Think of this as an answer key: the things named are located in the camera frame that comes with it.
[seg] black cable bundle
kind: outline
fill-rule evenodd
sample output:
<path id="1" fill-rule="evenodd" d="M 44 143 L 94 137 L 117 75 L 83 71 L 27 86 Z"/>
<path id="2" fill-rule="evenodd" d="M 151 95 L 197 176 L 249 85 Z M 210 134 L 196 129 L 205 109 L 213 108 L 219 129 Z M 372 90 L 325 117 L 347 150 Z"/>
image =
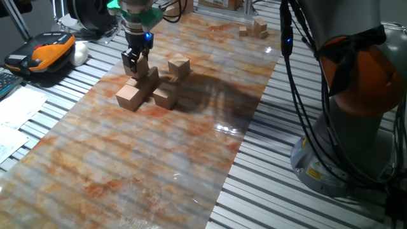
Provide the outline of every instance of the black cable bundle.
<path id="1" fill-rule="evenodd" d="M 296 18 L 298 19 L 301 27 L 303 28 L 306 36 L 302 34 L 296 23 L 293 21 L 291 12 L 289 10 L 289 3 L 291 7 L 294 10 L 294 14 L 296 15 Z M 298 93 L 298 90 L 296 88 L 293 74 L 291 72 L 291 66 L 290 66 L 290 61 L 289 61 L 289 56 L 292 52 L 293 49 L 293 28 L 291 27 L 291 22 L 294 22 L 297 30 L 300 32 L 302 36 L 302 42 L 304 42 L 310 49 L 311 51 L 314 52 L 315 58 L 319 62 L 319 58 L 317 56 L 317 50 L 315 43 L 308 31 L 306 22 L 305 22 L 305 17 L 303 16 L 303 13 L 300 9 L 299 4 L 295 0 L 282 0 L 281 6 L 280 6 L 280 26 L 281 26 L 281 51 L 282 55 L 284 56 L 284 60 L 286 62 L 286 69 L 287 69 L 287 75 L 289 78 L 289 83 L 291 87 L 291 94 L 293 96 L 293 102 L 294 106 L 296 109 L 296 112 L 298 114 L 298 118 L 300 119 L 300 123 L 302 126 L 302 129 L 305 133 L 306 138 L 308 139 L 308 142 L 312 148 L 312 150 L 315 153 L 315 156 L 318 158 L 322 166 L 335 178 L 338 180 L 348 184 L 349 186 L 355 187 L 355 188 L 367 188 L 367 189 L 376 189 L 376 190 L 381 190 L 381 191 L 387 191 L 387 188 L 390 185 L 397 184 L 400 182 L 400 180 L 404 179 L 407 177 L 407 171 L 402 173 L 402 168 L 404 164 L 404 155 L 403 155 L 403 142 L 407 145 L 407 134 L 406 134 L 406 128 L 405 128 L 405 111 L 406 111 L 406 98 L 403 99 L 403 101 L 398 105 L 397 111 L 396 111 L 396 119 L 394 122 L 394 146 L 396 149 L 396 167 L 394 169 L 393 174 L 385 181 L 376 181 L 372 179 L 371 177 L 368 177 L 365 175 L 363 172 L 361 172 L 359 169 L 355 168 L 354 165 L 350 162 L 350 160 L 346 156 L 346 152 L 340 144 L 339 139 L 333 136 L 335 130 L 333 129 L 334 127 L 331 124 L 330 121 L 330 115 L 329 115 L 329 92 L 328 92 L 328 84 L 326 82 L 324 73 L 321 69 L 321 100 L 322 100 L 322 112 L 325 117 L 326 125 L 328 128 L 329 132 L 329 140 L 330 143 L 334 149 L 334 153 L 336 158 L 338 159 L 335 160 L 334 158 L 329 155 L 325 149 L 321 146 L 319 141 L 316 138 L 315 132 L 312 128 L 312 125 L 310 123 L 310 120 L 308 118 L 307 112 L 305 111 L 305 107 L 301 101 L 300 94 Z M 309 126 L 310 133 L 308 133 L 307 126 L 305 125 L 304 119 Z M 351 178 L 353 178 L 355 181 L 358 183 L 352 183 L 350 181 L 344 180 L 338 175 L 336 175 L 334 172 L 329 169 L 329 167 L 325 164 L 324 160 L 321 158 L 320 154 L 317 151 L 317 148 L 315 147 L 314 142 L 311 141 L 311 137 L 314 140 L 315 144 L 318 146 L 320 151 L 323 153 L 324 156 L 326 156 L 332 163 L 334 163 L 339 169 L 345 171 Z"/>
<path id="2" fill-rule="evenodd" d="M 167 7 L 172 6 L 173 4 L 176 4 L 176 3 L 178 3 L 178 6 L 179 6 L 179 14 L 177 16 L 164 16 L 163 19 L 166 22 L 170 22 L 173 24 L 179 22 L 181 19 L 181 15 L 185 12 L 188 0 L 185 0 L 184 8 L 181 8 L 181 0 L 174 1 L 173 3 L 167 2 L 167 3 L 164 3 L 159 6 L 159 9 L 161 9 L 162 11 L 165 11 L 167 9 Z M 173 20 L 170 20 L 169 18 L 177 18 L 177 20 L 173 21 Z"/>

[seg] metal rod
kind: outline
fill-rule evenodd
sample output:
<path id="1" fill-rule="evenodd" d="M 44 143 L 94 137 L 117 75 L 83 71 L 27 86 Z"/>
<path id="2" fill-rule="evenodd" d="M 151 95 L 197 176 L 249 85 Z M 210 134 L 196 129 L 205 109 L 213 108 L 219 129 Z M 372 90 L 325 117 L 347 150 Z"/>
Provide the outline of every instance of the metal rod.
<path id="1" fill-rule="evenodd" d="M 15 6 L 14 2 L 12 0 L 1 0 L 1 2 L 6 8 L 11 20 L 13 21 L 17 30 L 20 32 L 24 41 L 27 42 L 31 40 L 32 36 L 30 35 L 27 24 L 25 24 L 25 21 L 18 11 L 18 8 Z"/>
<path id="2" fill-rule="evenodd" d="M 244 0 L 244 4 L 243 4 L 244 14 L 250 14 L 251 6 L 252 6 L 252 0 Z"/>

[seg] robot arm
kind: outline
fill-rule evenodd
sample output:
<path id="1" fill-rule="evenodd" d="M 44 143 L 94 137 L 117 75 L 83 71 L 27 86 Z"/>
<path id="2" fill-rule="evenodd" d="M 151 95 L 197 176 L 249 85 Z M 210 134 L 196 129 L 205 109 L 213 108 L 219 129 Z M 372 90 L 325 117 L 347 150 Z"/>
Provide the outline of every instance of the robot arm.
<path id="1" fill-rule="evenodd" d="M 322 71 L 322 113 L 313 125 L 291 73 L 294 35 L 288 3 Z M 282 54 L 305 133 L 291 152 L 293 171 L 309 188 L 332 197 L 397 184 L 407 176 L 401 172 L 407 142 L 405 28 L 382 25 L 378 0 L 282 0 L 280 16 Z M 343 87 L 334 90 L 338 82 Z M 393 133 L 380 130 L 383 114 L 397 105 Z"/>
<path id="2" fill-rule="evenodd" d="M 163 18 L 159 9 L 152 8 L 153 0 L 114 0 L 107 8 L 111 15 L 119 14 L 128 42 L 128 50 L 121 53 L 127 75 L 136 78 L 137 61 L 143 55 L 148 59 L 153 48 L 154 34 L 150 30 Z"/>

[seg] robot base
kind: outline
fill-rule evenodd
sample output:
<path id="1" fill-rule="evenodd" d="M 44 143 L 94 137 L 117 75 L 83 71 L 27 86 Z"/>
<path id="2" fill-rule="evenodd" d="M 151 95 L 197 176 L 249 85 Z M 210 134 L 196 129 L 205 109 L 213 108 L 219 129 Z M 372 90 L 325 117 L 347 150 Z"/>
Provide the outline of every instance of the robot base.
<path id="1" fill-rule="evenodd" d="M 323 118 L 319 118 L 314 125 L 315 134 L 325 151 L 332 157 L 336 158 L 334 150 L 330 143 L 325 139 L 327 132 Z M 366 150 L 348 151 L 350 161 L 365 174 L 370 177 L 379 177 L 388 167 L 392 155 L 392 139 L 393 135 L 390 132 L 379 130 L 372 142 L 371 146 Z M 319 150 L 319 155 L 328 165 L 330 170 L 340 178 L 357 184 L 346 172 L 342 171 L 334 165 L 324 154 Z M 346 197 L 349 195 L 358 195 L 366 193 L 368 190 L 354 188 L 343 181 L 335 178 L 330 174 L 315 156 L 309 141 L 306 137 L 300 139 L 291 151 L 291 166 L 298 179 L 307 187 L 317 193 L 330 197 Z"/>

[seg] marble-patterned mat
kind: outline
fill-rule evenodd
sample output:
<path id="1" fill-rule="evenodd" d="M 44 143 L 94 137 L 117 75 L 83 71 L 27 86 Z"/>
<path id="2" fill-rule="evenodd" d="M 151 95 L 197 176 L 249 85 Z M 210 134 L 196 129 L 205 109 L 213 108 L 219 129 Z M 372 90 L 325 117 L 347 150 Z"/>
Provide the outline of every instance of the marble-patterned mat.
<path id="1" fill-rule="evenodd" d="M 117 63 L 0 179 L 0 227 L 204 228 L 280 53 L 278 31 L 239 26 L 188 15 L 154 28 L 149 65 L 179 85 L 175 109 L 120 108 Z M 191 61 L 182 83 L 175 53 Z"/>

